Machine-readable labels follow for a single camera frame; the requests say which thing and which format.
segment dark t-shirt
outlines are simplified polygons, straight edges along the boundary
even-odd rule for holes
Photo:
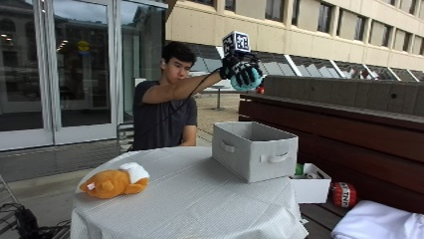
[[[198,125],[198,106],[192,97],[159,104],[141,104],[147,89],[158,84],[158,81],[143,81],[135,87],[133,150],[178,146],[184,126]]]

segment man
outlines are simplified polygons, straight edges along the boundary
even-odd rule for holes
[[[143,81],[134,95],[133,150],[170,146],[195,146],[198,107],[192,94],[220,81],[236,77],[251,78],[251,65],[235,58],[222,60],[222,68],[207,76],[187,78],[196,56],[190,48],[170,42],[162,51],[162,75],[158,81]]]

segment black hair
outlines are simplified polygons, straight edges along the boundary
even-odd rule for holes
[[[176,58],[182,62],[192,63],[191,66],[196,62],[196,55],[188,48],[188,46],[180,42],[168,42],[168,44],[163,47],[162,50],[162,58],[167,63],[171,58]]]

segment brown wooden wall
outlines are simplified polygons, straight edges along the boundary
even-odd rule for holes
[[[242,95],[238,120],[299,137],[297,162],[313,163],[359,197],[424,213],[424,119],[264,95]]]

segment orange stuffed animal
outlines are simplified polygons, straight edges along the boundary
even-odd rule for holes
[[[90,196],[107,199],[121,194],[134,194],[145,190],[149,173],[135,162],[125,163],[118,170],[95,173],[81,185],[79,189]]]

